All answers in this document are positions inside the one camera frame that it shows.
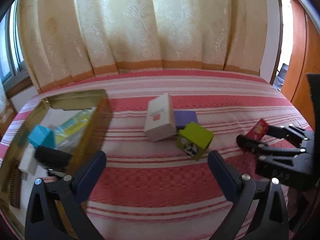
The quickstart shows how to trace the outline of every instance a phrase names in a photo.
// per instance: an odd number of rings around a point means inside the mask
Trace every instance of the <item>white box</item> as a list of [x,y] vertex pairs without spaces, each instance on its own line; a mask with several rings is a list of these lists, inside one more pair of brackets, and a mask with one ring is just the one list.
[[149,102],[143,131],[147,138],[153,142],[177,134],[169,93],[164,93]]
[[35,149],[29,146],[24,151],[22,159],[19,164],[19,170],[25,173],[34,174],[36,167],[37,167],[37,161],[34,158],[35,156]]

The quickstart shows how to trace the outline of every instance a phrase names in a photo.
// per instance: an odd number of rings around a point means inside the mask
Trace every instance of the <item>lime green cube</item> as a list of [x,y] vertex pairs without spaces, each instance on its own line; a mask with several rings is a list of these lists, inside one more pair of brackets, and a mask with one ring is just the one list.
[[178,132],[177,147],[195,160],[199,160],[209,147],[214,134],[201,125],[191,122]]

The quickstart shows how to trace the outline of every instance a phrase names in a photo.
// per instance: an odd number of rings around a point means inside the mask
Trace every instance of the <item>screw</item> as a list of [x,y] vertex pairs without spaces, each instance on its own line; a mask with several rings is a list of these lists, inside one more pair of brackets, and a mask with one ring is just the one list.
[[36,180],[35,180],[35,184],[36,184],[36,185],[41,184],[41,179],[36,179]]
[[72,179],[72,176],[69,174],[63,177],[64,181],[70,181],[71,179]]
[[279,179],[277,179],[277,178],[272,178],[272,179],[271,179],[271,182],[272,182],[273,184],[275,184],[275,185],[278,185],[278,184],[279,184]]
[[248,174],[243,174],[243,175],[241,176],[241,178],[242,178],[244,181],[249,181],[249,180],[251,179],[250,175],[248,175]]

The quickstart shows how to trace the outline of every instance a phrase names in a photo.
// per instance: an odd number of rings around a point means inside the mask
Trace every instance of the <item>table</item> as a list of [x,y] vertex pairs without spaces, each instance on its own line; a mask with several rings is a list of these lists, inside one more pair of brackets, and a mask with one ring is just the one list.
[[[91,193],[87,215],[106,239],[208,239],[232,206],[207,166],[207,154],[195,161],[175,146],[174,138],[153,143],[144,136],[147,104],[154,97],[169,92],[174,109],[196,111],[199,124],[215,134],[209,149],[256,179],[254,157],[238,148],[238,134],[247,133],[260,118],[270,125],[310,129],[295,107],[258,76],[205,70],[136,72],[96,77],[31,99],[4,135],[0,161],[41,98],[98,88],[106,89],[114,117],[102,147],[107,166]],[[263,141],[290,147],[269,136]]]

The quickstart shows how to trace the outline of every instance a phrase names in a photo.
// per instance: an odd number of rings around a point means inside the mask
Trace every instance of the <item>brown comb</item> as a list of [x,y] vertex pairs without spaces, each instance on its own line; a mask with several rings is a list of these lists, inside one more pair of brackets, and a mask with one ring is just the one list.
[[19,170],[19,162],[16,162],[13,167],[10,184],[10,205],[15,208],[20,208],[21,175],[22,172]]

